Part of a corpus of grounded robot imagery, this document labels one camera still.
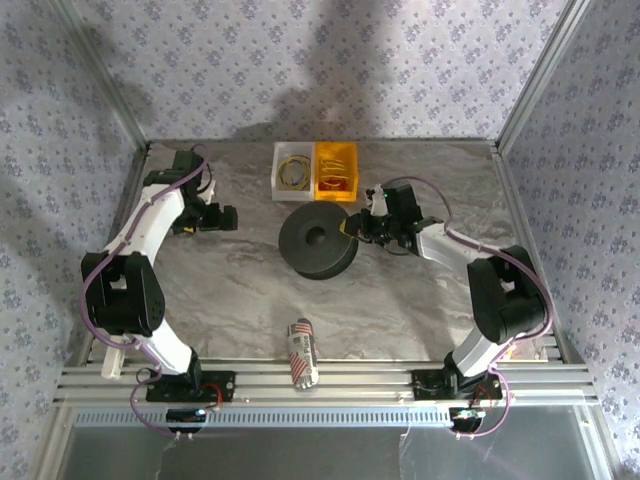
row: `white container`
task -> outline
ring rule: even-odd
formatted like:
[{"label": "white container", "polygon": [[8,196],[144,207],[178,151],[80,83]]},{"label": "white container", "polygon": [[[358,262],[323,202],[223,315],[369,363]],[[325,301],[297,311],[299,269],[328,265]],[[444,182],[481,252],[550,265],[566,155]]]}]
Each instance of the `white container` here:
[{"label": "white container", "polygon": [[[278,202],[312,202],[315,196],[315,142],[276,142],[274,147],[271,168],[271,199]],[[302,155],[310,160],[309,185],[305,190],[284,189],[278,179],[278,168],[292,155]]]}]

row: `patterned wallpaper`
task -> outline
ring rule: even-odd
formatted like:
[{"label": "patterned wallpaper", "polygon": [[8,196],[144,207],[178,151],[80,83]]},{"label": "patterned wallpaper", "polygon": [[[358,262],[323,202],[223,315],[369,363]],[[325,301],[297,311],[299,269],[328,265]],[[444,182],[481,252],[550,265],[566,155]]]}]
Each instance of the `patterned wallpaper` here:
[{"label": "patterned wallpaper", "polygon": [[0,478],[13,479],[68,358],[80,258],[107,239],[134,148],[45,0],[4,0],[0,18]]},{"label": "patterned wallpaper", "polygon": [[570,339],[640,474],[640,3],[593,3],[508,159]]},{"label": "patterned wallpaper", "polygon": [[149,139],[496,138],[566,0],[75,0]]}]

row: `black tape roll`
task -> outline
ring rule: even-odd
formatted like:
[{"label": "black tape roll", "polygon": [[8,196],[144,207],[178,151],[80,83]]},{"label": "black tape roll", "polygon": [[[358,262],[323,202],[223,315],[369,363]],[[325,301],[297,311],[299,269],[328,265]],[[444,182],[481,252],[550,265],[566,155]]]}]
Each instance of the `black tape roll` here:
[{"label": "black tape roll", "polygon": [[326,280],[342,273],[358,252],[358,241],[340,231],[349,215],[331,202],[311,202],[282,224],[278,247],[291,268],[305,278]]}]

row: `yellow bin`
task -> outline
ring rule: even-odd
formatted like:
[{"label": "yellow bin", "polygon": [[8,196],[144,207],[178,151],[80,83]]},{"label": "yellow bin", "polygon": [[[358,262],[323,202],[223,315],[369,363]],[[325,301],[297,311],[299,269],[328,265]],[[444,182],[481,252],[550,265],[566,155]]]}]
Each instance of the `yellow bin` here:
[{"label": "yellow bin", "polygon": [[358,196],[358,149],[355,143],[317,142],[315,200],[355,202]]}]

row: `marble surface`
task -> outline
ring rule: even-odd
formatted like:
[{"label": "marble surface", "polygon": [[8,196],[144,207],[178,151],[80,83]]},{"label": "marble surface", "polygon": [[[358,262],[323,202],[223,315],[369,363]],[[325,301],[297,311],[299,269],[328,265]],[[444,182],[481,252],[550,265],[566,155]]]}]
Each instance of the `marble surface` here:
[{"label": "marble surface", "polygon": [[[167,144],[185,148],[188,144]],[[235,232],[168,236],[155,271],[166,318],[180,338],[206,357],[286,357],[287,324],[313,323],[323,358],[440,360],[472,328],[465,279],[434,262],[396,257],[360,245],[353,264],[325,281],[307,280],[281,258],[278,233],[301,203],[271,200],[273,145],[208,145],[216,198],[238,210]],[[486,243],[514,242],[487,146],[441,142],[361,143],[359,201],[364,189],[401,175],[428,177],[448,196],[454,227]],[[171,165],[173,151],[152,146],[146,172]],[[423,214],[444,207],[416,185]],[[533,358],[533,348],[520,349]]]}]

